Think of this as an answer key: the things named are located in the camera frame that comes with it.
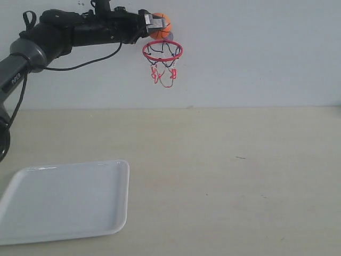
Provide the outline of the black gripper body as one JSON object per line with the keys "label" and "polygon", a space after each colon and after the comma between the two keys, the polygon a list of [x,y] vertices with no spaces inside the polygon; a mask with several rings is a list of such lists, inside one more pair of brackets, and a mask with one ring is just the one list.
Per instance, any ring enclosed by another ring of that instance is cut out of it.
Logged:
{"label": "black gripper body", "polygon": [[135,44],[138,39],[149,37],[148,26],[151,25],[152,14],[145,10],[138,13],[128,12],[124,6],[113,10],[109,1],[90,1],[94,8],[96,23],[108,29],[112,36],[124,44]]}

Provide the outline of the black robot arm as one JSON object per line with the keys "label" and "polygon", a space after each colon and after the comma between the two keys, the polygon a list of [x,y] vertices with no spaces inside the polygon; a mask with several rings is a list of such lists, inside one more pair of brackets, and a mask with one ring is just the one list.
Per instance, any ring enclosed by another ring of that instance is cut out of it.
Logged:
{"label": "black robot arm", "polygon": [[1,103],[22,85],[19,101],[12,115],[1,105],[1,159],[7,155],[10,127],[25,94],[28,75],[49,69],[49,64],[71,53],[73,47],[119,43],[134,44],[166,28],[166,19],[141,9],[126,11],[123,6],[111,9],[109,1],[91,1],[92,9],[85,13],[50,9],[37,17],[26,11],[26,25],[19,38],[10,46],[10,55],[1,61]]}

